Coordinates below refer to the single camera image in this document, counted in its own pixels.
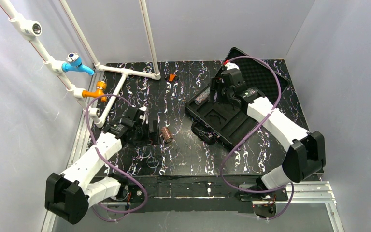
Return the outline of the black poker set case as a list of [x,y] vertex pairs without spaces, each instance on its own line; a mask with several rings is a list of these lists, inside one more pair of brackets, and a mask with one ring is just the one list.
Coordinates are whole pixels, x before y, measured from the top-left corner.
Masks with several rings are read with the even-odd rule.
[[[247,87],[258,90],[271,103],[277,100],[278,88],[285,91],[290,84],[287,78],[279,74],[272,75],[265,65],[248,58],[246,53],[236,47],[230,49],[224,62],[227,63],[232,58],[235,59],[233,63],[239,66]],[[225,69],[224,64],[221,65],[212,78],[219,78]],[[196,105],[194,99],[207,88],[210,88],[210,83],[185,105],[185,112],[194,120],[192,132],[210,145],[221,141],[225,146],[233,148],[255,127],[257,121],[248,117],[240,108],[220,103],[217,99],[215,103],[206,99]]]

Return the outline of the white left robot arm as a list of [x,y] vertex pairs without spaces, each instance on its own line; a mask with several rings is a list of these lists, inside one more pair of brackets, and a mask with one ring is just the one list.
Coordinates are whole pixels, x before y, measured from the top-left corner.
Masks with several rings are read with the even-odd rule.
[[147,108],[129,107],[117,120],[103,127],[96,142],[69,168],[52,173],[46,180],[45,208],[74,225],[88,209],[103,200],[117,196],[127,183],[125,178],[109,175],[92,183],[106,162],[125,145],[144,147],[159,143],[156,120],[148,121]]

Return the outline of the purple poker chip stack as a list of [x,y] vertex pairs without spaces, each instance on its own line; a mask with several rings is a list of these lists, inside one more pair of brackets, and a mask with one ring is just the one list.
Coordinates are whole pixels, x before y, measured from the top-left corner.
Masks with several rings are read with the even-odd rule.
[[194,99],[194,103],[196,105],[199,105],[201,103],[203,103],[206,99],[208,99],[210,96],[210,89],[207,88],[205,89],[200,95],[198,95],[195,99]]

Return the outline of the orange grey poker chip stack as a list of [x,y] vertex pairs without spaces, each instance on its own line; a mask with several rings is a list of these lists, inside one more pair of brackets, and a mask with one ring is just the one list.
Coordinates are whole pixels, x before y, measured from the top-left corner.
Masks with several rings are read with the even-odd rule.
[[161,136],[165,143],[171,143],[173,141],[173,135],[166,126],[161,128]]

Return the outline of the clear acrylic button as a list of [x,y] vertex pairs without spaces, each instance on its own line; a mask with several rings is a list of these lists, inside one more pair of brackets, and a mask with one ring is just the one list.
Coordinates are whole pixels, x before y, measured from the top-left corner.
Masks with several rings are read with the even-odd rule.
[[143,147],[139,149],[137,158],[139,160],[143,160],[143,159],[147,159],[151,155],[152,155],[152,149],[150,147]]

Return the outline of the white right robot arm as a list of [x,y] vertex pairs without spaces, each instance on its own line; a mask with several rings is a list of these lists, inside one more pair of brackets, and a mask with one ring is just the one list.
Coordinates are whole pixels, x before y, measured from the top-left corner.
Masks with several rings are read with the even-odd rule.
[[239,68],[226,68],[219,78],[212,79],[217,88],[217,100],[231,103],[258,122],[232,149],[234,152],[260,127],[264,127],[283,146],[286,155],[283,163],[256,180],[254,190],[245,192],[262,194],[282,189],[289,183],[299,183],[326,165],[325,138],[318,132],[309,132],[285,116],[274,103],[248,88]]

